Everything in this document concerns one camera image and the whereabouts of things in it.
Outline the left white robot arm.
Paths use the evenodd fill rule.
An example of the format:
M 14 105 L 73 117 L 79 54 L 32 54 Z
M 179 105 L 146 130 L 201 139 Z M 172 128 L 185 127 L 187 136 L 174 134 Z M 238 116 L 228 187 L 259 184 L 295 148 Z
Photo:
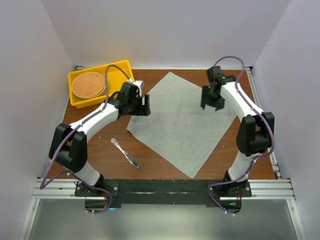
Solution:
M 49 164 L 57 163 L 73 174 L 86 185 L 86 191 L 92 196 L 105 194 L 104 177 L 88 162 L 88 142 L 104 127 L 123 116 L 149 116 L 150 97 L 143 94 L 143 88 L 142 80 L 126 81 L 106 103 L 87 116 L 71 124 L 59 124 L 51 142 Z

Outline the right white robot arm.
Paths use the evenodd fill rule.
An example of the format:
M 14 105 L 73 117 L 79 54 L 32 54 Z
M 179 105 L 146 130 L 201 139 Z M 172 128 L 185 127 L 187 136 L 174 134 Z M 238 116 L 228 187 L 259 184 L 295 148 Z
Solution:
M 274 146 L 275 116 L 259 108 L 242 90 L 233 75 L 225 75 L 219 66 L 207 71 L 208 86 L 202 87 L 200 106 L 222 110 L 231 105 L 240 127 L 236 135 L 237 155 L 221 182 L 208 188 L 218 196 L 238 195 L 246 188 L 249 173 L 258 158 Z

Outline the grey cloth napkin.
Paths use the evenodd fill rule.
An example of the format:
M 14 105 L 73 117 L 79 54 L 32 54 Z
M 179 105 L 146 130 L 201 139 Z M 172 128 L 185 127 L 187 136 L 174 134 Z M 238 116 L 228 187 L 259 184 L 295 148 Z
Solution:
M 169 72 L 149 91 L 149 116 L 132 116 L 127 130 L 179 171 L 193 179 L 237 117 L 201 108 L 202 89 Z

